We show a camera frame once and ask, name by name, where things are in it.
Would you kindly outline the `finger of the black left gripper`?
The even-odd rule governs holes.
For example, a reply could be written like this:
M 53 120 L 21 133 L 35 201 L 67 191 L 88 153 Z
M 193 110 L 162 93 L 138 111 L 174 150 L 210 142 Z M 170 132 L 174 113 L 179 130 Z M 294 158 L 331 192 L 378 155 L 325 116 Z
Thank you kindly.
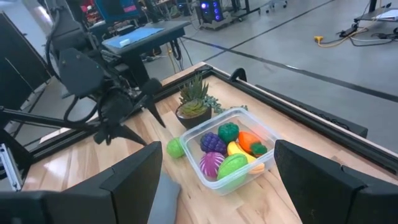
M 141 88 L 142 94 L 146 97 L 143 106 L 146 107 L 153 117 L 159 122 L 159 124 L 166 128 L 165 123 L 163 122 L 157 108 L 155 106 L 154 97 L 155 94 L 162 88 L 161 82 L 156 78 L 151 78 L 148 80 L 143 87 Z
M 147 145 L 145 140 L 124 124 L 118 124 L 115 126 L 102 125 L 98 132 L 93 136 L 95 143 L 101 144 L 104 141 L 107 146 L 109 146 L 111 141 L 115 138 L 124 138 L 143 146 Z

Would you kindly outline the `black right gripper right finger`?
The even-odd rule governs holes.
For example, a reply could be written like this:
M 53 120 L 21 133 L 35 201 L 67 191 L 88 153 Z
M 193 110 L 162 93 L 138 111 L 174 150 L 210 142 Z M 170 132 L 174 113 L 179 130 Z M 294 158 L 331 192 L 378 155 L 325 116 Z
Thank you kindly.
M 303 223 L 397 223 L 397 186 L 277 140 L 274 158 Z

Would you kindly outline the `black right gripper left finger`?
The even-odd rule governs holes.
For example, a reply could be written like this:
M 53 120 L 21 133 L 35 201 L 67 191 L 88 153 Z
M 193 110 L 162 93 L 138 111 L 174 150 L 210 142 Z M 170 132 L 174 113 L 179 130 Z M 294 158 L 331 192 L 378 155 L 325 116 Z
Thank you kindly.
M 3 192 L 1 224 L 146 223 L 161 162 L 155 141 L 64 191 Z

